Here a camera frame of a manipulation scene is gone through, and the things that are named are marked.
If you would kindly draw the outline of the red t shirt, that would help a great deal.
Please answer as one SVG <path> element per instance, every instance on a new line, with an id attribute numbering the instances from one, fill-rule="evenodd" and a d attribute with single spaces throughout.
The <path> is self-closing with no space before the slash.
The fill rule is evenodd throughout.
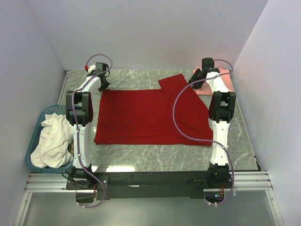
<path id="1" fill-rule="evenodd" d="M 211 146 L 208 108 L 182 74 L 158 81 L 159 89 L 105 90 L 101 95 L 97 145 Z"/>

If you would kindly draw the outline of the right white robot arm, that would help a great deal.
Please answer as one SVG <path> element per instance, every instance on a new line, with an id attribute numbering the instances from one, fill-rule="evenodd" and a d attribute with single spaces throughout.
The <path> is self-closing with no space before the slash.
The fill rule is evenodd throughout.
<path id="1" fill-rule="evenodd" d="M 212 188 L 222 188 L 225 183 L 232 181 L 229 173 L 228 131 L 234 116 L 236 93 L 230 78 L 233 67 L 227 71 L 215 67 L 214 63 L 212 58 L 203 58 L 201 67 L 195 70 L 189 83 L 201 95 L 207 95 L 208 92 L 212 94 L 208 117 L 212 122 L 214 142 L 206 182 Z"/>

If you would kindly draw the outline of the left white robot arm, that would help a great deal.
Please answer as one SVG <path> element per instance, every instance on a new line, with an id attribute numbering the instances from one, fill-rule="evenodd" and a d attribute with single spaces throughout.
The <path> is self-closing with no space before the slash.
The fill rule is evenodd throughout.
<path id="1" fill-rule="evenodd" d="M 74 91 L 66 93 L 66 119 L 73 131 L 74 159 L 69 180 L 77 179 L 83 189 L 89 189 L 97 184 L 106 189 L 102 182 L 92 173 L 88 147 L 89 131 L 93 120 L 92 93 L 104 91 L 109 86 L 106 73 L 110 71 L 105 63 L 85 66 L 87 77 L 84 83 Z"/>

